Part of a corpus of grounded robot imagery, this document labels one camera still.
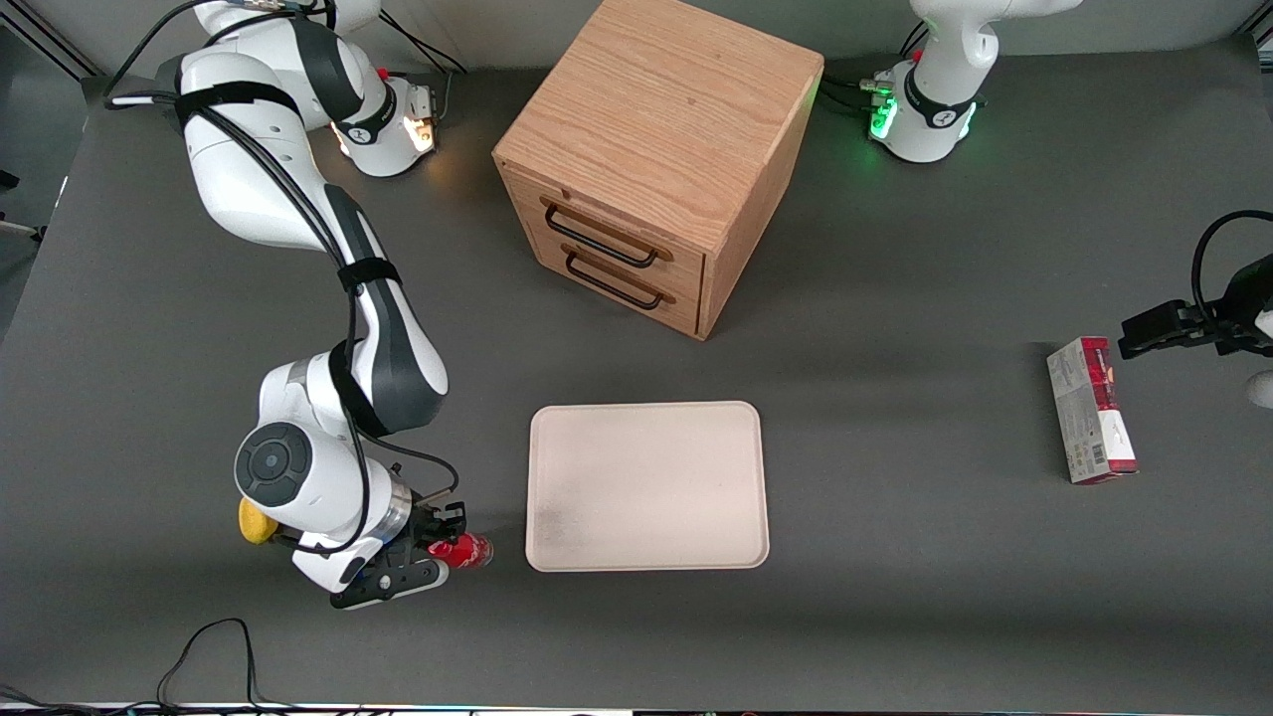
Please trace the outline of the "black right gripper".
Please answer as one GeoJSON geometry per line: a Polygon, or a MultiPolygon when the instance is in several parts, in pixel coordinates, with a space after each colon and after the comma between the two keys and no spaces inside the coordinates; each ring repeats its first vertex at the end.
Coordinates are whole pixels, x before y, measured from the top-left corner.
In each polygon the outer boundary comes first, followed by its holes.
{"type": "Polygon", "coordinates": [[[437,526],[438,539],[458,540],[467,533],[465,505],[449,503],[439,510],[424,502],[414,503],[409,522],[377,554],[373,566],[396,568],[434,559],[433,544],[435,544],[437,526]]]}

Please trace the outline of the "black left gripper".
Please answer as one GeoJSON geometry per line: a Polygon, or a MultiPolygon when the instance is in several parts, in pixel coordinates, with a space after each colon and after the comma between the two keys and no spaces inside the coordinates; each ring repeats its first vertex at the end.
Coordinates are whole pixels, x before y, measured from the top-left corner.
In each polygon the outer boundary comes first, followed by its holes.
{"type": "MultiPolygon", "coordinates": [[[[1239,270],[1217,303],[1217,320],[1228,345],[1258,355],[1272,354],[1272,255],[1239,270]]],[[[1122,322],[1119,353],[1132,361],[1175,347],[1212,345],[1214,320],[1199,304],[1169,299],[1122,322]]]]}

